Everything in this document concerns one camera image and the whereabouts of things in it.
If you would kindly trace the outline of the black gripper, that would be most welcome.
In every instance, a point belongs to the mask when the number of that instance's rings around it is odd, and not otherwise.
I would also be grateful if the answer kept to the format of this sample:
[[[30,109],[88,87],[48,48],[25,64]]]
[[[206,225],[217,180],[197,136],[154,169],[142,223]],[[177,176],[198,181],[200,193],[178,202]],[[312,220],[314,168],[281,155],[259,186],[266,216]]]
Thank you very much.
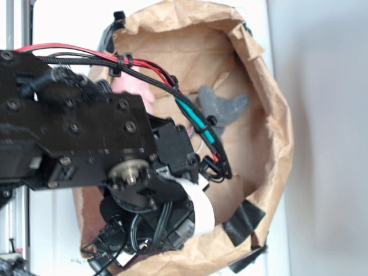
[[[127,270],[150,256],[181,250],[194,233],[190,199],[166,203],[153,212],[132,213],[108,196],[100,211],[104,228],[80,250],[93,270]]]

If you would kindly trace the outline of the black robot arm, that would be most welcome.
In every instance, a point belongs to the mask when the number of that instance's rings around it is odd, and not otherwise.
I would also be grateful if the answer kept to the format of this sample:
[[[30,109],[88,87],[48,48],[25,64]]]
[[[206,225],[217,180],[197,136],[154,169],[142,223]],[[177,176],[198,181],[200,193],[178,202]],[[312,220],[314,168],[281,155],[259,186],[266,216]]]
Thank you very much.
[[[141,96],[115,94],[65,62],[1,52],[1,204],[15,188],[103,187],[105,225],[82,247],[106,275],[130,257],[180,250],[198,228],[199,157],[185,128],[149,115]]]

